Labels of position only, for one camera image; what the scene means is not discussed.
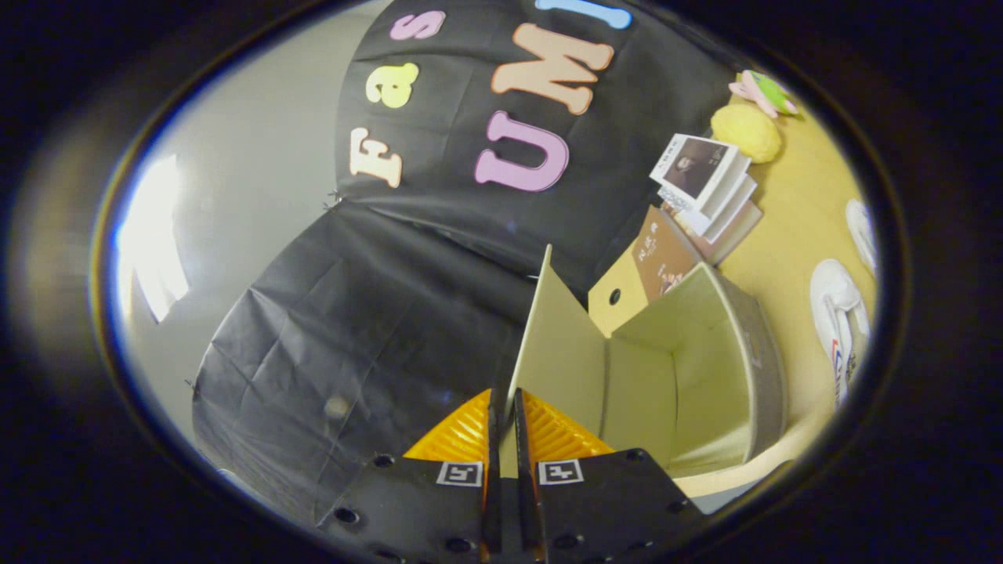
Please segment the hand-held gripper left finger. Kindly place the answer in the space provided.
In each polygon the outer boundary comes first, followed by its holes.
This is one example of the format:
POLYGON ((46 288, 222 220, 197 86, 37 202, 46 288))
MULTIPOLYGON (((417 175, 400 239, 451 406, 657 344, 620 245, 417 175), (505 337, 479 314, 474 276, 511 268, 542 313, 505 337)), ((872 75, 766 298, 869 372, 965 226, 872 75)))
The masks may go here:
POLYGON ((498 426, 484 389, 398 454, 376 454, 318 529, 363 563, 483 563, 499 546, 498 426))

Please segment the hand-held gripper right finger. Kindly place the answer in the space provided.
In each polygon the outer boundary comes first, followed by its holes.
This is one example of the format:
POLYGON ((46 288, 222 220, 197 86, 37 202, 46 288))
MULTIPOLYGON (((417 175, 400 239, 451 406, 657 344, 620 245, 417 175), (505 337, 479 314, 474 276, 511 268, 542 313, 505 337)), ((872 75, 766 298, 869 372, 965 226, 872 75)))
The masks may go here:
POLYGON ((653 563, 703 521, 647 450, 614 450, 523 389, 512 420, 523 546, 538 562, 653 563))

